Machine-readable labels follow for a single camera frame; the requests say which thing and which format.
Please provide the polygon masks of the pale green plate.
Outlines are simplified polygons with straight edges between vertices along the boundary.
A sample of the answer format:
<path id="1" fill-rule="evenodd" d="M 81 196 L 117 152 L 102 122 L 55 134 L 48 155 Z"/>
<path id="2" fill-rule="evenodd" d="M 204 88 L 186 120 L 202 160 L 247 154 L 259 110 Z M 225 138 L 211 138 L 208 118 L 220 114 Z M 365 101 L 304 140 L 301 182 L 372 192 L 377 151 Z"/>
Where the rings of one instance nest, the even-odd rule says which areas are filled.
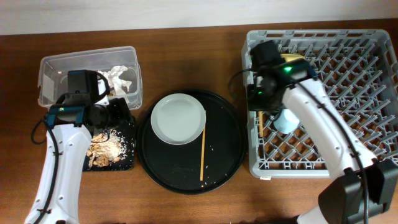
<path id="1" fill-rule="evenodd" d="M 171 145 L 184 145 L 203 132 L 206 111 L 195 97 L 173 93 L 159 100 L 150 114 L 150 125 L 155 135 Z"/>

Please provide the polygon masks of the blue cup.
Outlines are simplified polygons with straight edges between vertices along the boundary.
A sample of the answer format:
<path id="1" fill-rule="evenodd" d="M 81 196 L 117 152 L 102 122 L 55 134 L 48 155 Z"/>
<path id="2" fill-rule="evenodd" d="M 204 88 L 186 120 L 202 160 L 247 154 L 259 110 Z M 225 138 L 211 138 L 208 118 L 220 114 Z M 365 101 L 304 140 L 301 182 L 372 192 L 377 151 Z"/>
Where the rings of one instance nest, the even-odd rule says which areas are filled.
<path id="1" fill-rule="evenodd" d="M 293 112 L 291 112 L 291 110 L 282 109 L 273 124 L 277 131 L 282 134 L 288 134 L 298 128 L 300 120 L 293 114 Z"/>

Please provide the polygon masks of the yellow bowl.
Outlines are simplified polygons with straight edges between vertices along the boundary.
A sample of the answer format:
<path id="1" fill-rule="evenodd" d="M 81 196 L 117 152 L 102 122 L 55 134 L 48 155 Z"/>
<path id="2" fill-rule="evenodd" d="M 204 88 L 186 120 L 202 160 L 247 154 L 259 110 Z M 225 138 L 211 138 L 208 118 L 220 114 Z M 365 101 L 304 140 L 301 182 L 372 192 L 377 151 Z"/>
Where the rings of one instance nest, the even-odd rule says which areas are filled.
<path id="1" fill-rule="evenodd" d="M 298 59 L 305 59 L 304 56 L 299 54 L 281 54 L 280 55 L 286 62 L 291 62 Z"/>

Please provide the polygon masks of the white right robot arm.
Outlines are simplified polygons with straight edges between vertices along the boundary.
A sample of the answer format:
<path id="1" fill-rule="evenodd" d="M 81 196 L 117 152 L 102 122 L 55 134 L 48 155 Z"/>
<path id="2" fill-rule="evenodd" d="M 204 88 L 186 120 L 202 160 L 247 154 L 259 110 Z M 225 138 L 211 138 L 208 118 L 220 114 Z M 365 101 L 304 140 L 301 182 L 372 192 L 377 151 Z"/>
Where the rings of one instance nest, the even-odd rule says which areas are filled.
<path id="1" fill-rule="evenodd" d="M 249 52 L 254 82 L 247 90 L 251 111 L 288 109 L 309 134 L 325 161 L 332 183 L 318 205 L 291 223 L 367 223 L 387 212 L 397 185 L 397 165 L 379 161 L 352 132 L 304 58 L 284 59 L 273 41 Z"/>

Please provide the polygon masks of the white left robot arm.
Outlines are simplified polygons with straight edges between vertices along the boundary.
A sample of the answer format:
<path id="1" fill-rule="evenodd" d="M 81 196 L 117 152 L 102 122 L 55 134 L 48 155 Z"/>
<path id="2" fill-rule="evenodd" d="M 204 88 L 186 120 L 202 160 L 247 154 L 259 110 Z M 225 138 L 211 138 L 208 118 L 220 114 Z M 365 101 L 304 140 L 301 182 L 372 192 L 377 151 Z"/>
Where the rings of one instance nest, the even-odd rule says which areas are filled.
<path id="1" fill-rule="evenodd" d="M 67 81 L 67 92 L 39 121 L 46 128 L 47 151 L 26 223 L 78 223 L 83 163 L 94 133 L 133 119 L 124 98 L 108 99 L 110 87 L 102 74 L 74 70 Z"/>

